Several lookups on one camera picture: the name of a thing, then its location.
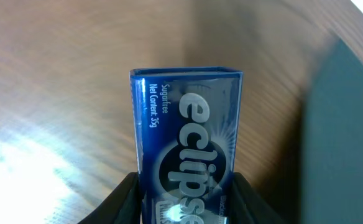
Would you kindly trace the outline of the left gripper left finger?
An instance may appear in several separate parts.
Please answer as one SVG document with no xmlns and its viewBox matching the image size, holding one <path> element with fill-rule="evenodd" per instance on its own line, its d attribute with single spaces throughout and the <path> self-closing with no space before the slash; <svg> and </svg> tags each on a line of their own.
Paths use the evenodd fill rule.
<svg viewBox="0 0 363 224">
<path fill-rule="evenodd" d="M 78 224 L 139 224 L 141 206 L 139 178 L 131 172 Z"/>
</svg>

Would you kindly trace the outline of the dark green cardboard box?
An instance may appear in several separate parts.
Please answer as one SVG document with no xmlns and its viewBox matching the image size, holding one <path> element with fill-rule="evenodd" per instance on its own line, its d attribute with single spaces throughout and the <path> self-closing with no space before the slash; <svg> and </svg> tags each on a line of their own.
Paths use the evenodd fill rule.
<svg viewBox="0 0 363 224">
<path fill-rule="evenodd" d="M 363 223 L 363 64 L 343 41 L 305 103 L 300 221 Z"/>
</svg>

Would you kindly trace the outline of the blue Eclipse mint tin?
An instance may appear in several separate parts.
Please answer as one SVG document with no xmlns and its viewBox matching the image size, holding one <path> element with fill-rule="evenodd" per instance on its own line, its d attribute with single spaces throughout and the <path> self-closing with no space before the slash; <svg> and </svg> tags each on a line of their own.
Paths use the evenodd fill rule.
<svg viewBox="0 0 363 224">
<path fill-rule="evenodd" d="M 130 72 L 144 223 L 227 223 L 243 73 Z"/>
</svg>

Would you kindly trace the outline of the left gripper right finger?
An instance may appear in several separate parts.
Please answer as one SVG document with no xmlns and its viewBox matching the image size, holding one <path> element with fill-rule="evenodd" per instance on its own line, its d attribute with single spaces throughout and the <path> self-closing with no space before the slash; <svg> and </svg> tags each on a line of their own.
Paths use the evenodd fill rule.
<svg viewBox="0 0 363 224">
<path fill-rule="evenodd" d="M 285 224 L 238 172 L 233 176 L 229 204 L 230 224 Z"/>
</svg>

